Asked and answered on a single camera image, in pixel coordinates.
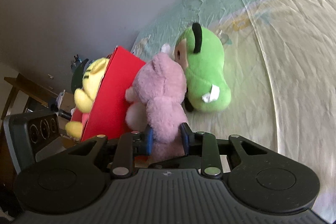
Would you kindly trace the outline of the red cardboard box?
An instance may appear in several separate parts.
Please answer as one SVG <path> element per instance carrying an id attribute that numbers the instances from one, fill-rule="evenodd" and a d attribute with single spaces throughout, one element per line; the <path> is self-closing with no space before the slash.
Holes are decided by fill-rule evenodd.
<path id="1" fill-rule="evenodd" d="M 108 59 L 108 67 L 79 141 L 96 135 L 115 139 L 130 131 L 125 121 L 130 106 L 125 99 L 125 92 L 145 62 L 120 46 L 115 48 Z M 80 114 L 75 112 L 72 118 L 78 121 Z"/>

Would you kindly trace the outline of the pink plush bear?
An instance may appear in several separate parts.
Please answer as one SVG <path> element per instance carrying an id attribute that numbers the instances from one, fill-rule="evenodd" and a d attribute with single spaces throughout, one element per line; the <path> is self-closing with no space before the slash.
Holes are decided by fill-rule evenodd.
<path id="1" fill-rule="evenodd" d="M 142 131 L 146 126 L 153 129 L 154 161 L 185 154 L 179 126 L 188 122 L 182 107 L 186 91 L 182 67 L 161 52 L 138 71 L 125 92 L 130 103 L 125 117 L 127 126 L 134 131 Z"/>

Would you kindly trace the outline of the green plush toy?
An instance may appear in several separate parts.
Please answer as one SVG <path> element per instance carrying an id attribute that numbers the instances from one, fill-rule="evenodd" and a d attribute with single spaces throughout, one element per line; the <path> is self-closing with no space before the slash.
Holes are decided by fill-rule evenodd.
<path id="1" fill-rule="evenodd" d="M 231 90 L 224 79 L 224 48 L 212 31 L 193 23 L 178 38 L 174 58 L 187 80 L 188 112 L 211 113 L 228 107 Z"/>

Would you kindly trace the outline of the wooden desk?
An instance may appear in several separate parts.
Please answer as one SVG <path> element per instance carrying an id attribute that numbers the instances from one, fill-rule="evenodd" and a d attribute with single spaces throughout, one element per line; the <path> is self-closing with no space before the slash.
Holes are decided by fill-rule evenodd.
<path id="1" fill-rule="evenodd" d="M 25 113 L 28 110 L 48 108 L 49 103 L 56 100 L 57 107 L 68 113 L 75 107 L 74 96 L 65 90 L 56 94 L 20 73 L 17 77 L 4 77 L 3 80 L 11 86 L 3 109 L 1 120 L 12 114 Z"/>

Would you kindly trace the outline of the dark green bag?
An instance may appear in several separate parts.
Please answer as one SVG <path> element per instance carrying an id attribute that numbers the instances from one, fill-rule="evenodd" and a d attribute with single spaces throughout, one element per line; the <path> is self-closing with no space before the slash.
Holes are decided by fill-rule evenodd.
<path id="1" fill-rule="evenodd" d="M 72 80 L 71 80 L 71 92 L 74 93 L 77 88 L 82 88 L 82 79 L 85 70 L 88 67 L 89 59 L 76 59 L 71 64 Z"/>

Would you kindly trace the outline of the yellow tiger plush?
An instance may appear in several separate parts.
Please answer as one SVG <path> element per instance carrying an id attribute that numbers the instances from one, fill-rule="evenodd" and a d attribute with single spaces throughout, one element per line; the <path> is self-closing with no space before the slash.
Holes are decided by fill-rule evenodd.
<path id="1" fill-rule="evenodd" d="M 75 140 L 80 140 L 84 132 L 93 103 L 97 97 L 98 90 L 108 67 L 109 59 L 100 58 L 92 62 L 85 70 L 82 79 L 82 88 L 77 88 L 74 93 L 75 111 L 80 114 L 77 121 L 72 118 L 65 126 L 66 133 Z"/>

